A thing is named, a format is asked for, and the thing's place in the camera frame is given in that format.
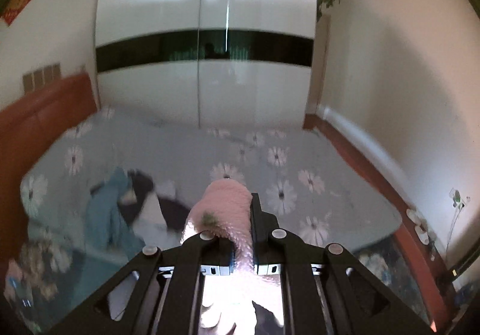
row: black stripe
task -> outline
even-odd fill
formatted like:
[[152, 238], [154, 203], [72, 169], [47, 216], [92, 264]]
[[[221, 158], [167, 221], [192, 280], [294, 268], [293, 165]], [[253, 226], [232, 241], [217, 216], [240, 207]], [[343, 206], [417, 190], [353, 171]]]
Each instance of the black stripe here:
[[198, 30], [132, 37], [97, 47], [97, 71], [167, 61], [198, 59]]
[[307, 37], [283, 33], [229, 29], [204, 29], [199, 36], [200, 59], [270, 61], [311, 66], [314, 42]]
[[97, 70], [100, 73], [143, 64], [197, 59], [268, 61], [310, 67], [313, 44], [313, 39], [307, 37], [252, 30], [163, 32], [97, 47]]

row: white wardrobe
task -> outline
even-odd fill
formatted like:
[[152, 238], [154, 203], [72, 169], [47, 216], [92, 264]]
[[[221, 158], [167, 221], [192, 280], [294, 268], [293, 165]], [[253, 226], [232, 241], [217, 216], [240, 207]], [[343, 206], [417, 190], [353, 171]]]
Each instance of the white wardrobe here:
[[98, 0], [103, 105], [201, 127], [300, 128], [316, 0]]

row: red decoration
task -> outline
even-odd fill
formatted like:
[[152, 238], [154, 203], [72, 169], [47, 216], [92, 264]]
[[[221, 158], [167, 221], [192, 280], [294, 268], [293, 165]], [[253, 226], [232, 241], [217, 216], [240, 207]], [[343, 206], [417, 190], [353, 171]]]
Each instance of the red decoration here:
[[1, 16], [8, 26], [14, 22], [15, 18], [17, 18], [30, 1], [31, 0], [10, 0]]

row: pink fuzzy object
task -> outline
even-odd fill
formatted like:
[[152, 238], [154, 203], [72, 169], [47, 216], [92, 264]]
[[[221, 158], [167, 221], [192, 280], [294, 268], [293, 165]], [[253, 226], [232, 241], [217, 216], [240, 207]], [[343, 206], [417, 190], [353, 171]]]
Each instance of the pink fuzzy object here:
[[205, 279], [202, 304], [210, 308], [202, 315], [202, 326], [215, 327], [216, 334], [228, 332], [235, 323], [235, 334], [253, 335], [256, 316], [252, 301], [271, 311], [279, 324], [283, 324], [280, 277], [260, 276], [253, 270], [251, 198], [247, 188], [233, 179], [214, 181], [191, 209], [185, 226], [182, 241], [208, 230], [230, 239], [235, 246], [233, 274]]

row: wooden headboard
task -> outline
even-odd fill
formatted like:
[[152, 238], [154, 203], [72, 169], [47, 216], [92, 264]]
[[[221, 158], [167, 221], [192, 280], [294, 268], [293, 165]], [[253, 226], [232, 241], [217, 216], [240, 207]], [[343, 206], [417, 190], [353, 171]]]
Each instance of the wooden headboard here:
[[26, 239], [23, 176], [66, 129], [96, 110], [90, 78], [83, 73], [54, 81], [0, 111], [0, 263], [16, 257]]

